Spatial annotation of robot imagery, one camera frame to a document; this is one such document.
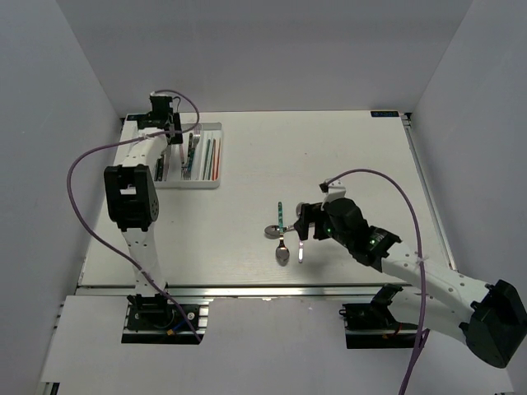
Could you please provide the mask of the pink handled spoon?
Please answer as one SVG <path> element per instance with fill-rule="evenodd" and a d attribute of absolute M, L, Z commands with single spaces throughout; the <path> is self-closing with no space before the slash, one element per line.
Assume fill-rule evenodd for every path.
<path fill-rule="evenodd" d="M 300 217 L 301 217 L 301 209 L 302 209 L 303 205 L 304 205 L 303 202 L 299 202 L 297 204 L 297 206 L 296 206 L 296 217 L 297 217 L 297 219 L 300 219 Z M 299 242 L 298 242 L 297 260 L 298 260 L 299 264 L 302 264 L 303 260 L 304 260 L 304 242 L 302 240 L 300 240 L 300 239 L 299 239 Z"/>

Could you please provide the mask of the green handled fork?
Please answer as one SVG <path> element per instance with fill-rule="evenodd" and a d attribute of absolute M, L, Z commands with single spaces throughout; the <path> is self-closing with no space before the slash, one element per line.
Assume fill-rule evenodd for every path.
<path fill-rule="evenodd" d="M 202 126 L 200 124 L 198 124 L 194 128 L 194 132 L 193 132 L 193 135 L 194 135 L 194 157 L 195 157 L 195 151 L 197 149 L 197 146 L 198 146 L 200 138 L 201 138 L 201 131 L 202 131 Z M 191 167 L 191 174 L 192 174 L 193 163 L 194 163 L 194 158 L 193 158 L 192 167 Z"/>

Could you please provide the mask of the grey handled fork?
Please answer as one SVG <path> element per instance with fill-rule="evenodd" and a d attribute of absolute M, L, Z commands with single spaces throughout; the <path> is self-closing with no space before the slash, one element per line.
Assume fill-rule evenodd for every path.
<path fill-rule="evenodd" d="M 183 180 L 190 179 L 193 158 L 194 158 L 194 135 L 190 133 L 189 134 L 189 144 L 188 144 L 188 149 L 187 149 L 187 157 L 184 163 L 184 167 L 182 168 L 182 179 Z"/>

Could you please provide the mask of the dark handled spoon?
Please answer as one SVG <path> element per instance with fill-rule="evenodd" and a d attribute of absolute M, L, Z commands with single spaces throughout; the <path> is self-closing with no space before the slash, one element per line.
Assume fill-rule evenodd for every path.
<path fill-rule="evenodd" d="M 264 228 L 264 236 L 268 239 L 279 239 L 282 234 L 293 231 L 294 225 L 280 227 L 279 225 L 268 225 Z"/>

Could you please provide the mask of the green handled spoon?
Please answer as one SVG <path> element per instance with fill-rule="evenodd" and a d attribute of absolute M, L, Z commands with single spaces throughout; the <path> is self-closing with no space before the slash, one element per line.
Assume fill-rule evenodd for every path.
<path fill-rule="evenodd" d="M 278 219 L 278 246 L 275 249 L 275 258 L 279 265 L 285 267 L 290 258 L 290 252 L 285 245 L 284 239 L 284 224 L 283 224 L 283 207 L 282 202 L 277 203 L 277 219 Z"/>

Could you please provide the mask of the orange chopstick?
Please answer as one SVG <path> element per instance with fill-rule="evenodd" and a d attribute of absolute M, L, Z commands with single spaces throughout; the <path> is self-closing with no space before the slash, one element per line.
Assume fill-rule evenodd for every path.
<path fill-rule="evenodd" d="M 214 180 L 219 179 L 221 153 L 222 153 L 222 140 L 220 138 L 218 139 L 218 142 L 217 142 L 217 154 L 216 154 L 216 162 L 215 162 L 215 168 L 214 168 L 215 169 Z"/>

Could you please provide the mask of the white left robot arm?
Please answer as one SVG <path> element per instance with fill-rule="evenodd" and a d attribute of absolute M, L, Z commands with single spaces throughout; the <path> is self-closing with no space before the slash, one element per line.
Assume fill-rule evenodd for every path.
<path fill-rule="evenodd" d="M 154 240 L 154 225 L 160 213 L 152 171 L 172 144 L 180 144 L 180 115 L 167 91 L 150 95 L 152 110 L 137 119 L 138 140 L 124 159 L 104 171 L 106 202 L 110 219 L 122 232 L 133 260 L 136 296 L 154 297 L 166 287 Z"/>

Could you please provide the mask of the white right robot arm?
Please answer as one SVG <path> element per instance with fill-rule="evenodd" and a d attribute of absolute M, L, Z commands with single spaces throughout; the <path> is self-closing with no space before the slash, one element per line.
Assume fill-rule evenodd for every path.
<path fill-rule="evenodd" d="M 417 324 L 465 344 L 480 360 L 504 369 L 526 338 L 526 309 L 517 289 L 473 279 L 425 263 L 395 234 L 369 225 L 351 199 L 304 203 L 294 225 L 300 240 L 333 239 L 361 265 L 396 277 L 427 297 L 384 286 L 371 301 L 373 321 L 382 328 Z"/>

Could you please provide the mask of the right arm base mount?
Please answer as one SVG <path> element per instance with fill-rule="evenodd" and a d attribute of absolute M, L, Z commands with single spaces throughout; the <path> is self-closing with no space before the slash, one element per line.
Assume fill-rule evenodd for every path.
<path fill-rule="evenodd" d="M 397 321 L 389 311 L 402 286 L 384 285 L 368 303 L 343 304 L 338 311 L 349 350 L 411 349 L 417 326 Z"/>

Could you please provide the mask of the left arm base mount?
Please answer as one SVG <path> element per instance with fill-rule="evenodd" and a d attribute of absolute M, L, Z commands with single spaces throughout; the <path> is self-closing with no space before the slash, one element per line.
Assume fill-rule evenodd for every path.
<path fill-rule="evenodd" d="M 198 345 L 206 324 L 200 304 L 179 310 L 162 295 L 129 295 L 121 337 L 123 344 Z"/>

